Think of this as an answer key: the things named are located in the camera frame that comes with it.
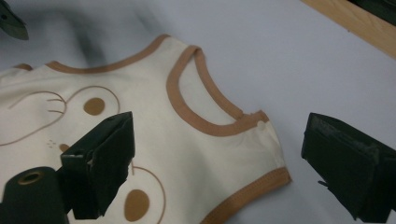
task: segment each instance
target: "wooden edge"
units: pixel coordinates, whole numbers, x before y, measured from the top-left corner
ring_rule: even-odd
[[[347,0],[302,1],[396,59],[396,26]]]

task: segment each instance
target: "sleeveless shirt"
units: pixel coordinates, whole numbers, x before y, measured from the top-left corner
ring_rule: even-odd
[[[106,66],[1,72],[0,190],[24,170],[59,169],[68,146],[125,111],[134,114],[136,150],[128,179],[105,216],[84,223],[221,223],[290,182],[265,113],[243,113],[215,85],[200,48],[161,35]]]

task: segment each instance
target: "fabric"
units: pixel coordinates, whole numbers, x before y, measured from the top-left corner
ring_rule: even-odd
[[[81,223],[221,223],[290,182],[265,113],[228,101],[196,46],[161,35],[107,66],[25,69],[0,74],[2,187],[23,170],[59,168],[60,154],[101,120],[134,114],[128,179],[104,217]]]

